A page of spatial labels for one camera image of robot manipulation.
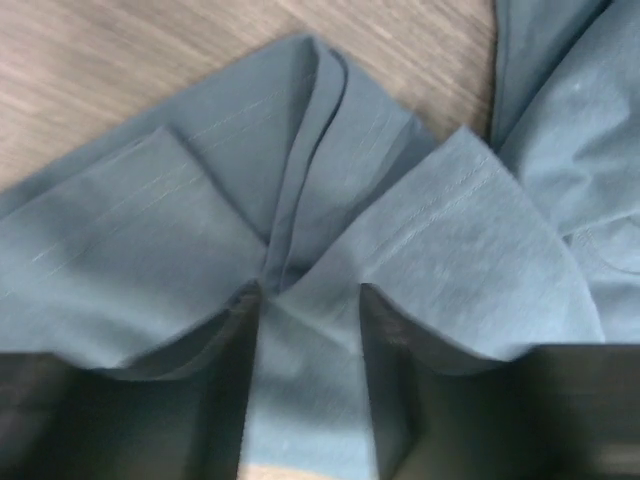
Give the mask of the grey-blue t shirt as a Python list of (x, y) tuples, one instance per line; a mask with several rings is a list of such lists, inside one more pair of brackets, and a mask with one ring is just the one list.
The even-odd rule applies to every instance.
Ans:
[(1, 348), (120, 368), (264, 297), (241, 457), (371, 476), (356, 300), (495, 358), (639, 339), (639, 5), (500, 1), (491, 134), (279, 40), (1, 197)]

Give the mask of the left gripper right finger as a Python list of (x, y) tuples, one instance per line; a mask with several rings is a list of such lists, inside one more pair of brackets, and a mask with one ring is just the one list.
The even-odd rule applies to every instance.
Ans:
[(359, 319), (382, 479), (635, 479), (639, 349), (551, 344), (480, 358), (378, 288)]

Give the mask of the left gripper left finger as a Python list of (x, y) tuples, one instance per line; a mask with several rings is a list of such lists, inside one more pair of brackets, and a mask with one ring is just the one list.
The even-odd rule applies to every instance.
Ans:
[(261, 293), (116, 369), (44, 353), (1, 357), (5, 479), (234, 479)]

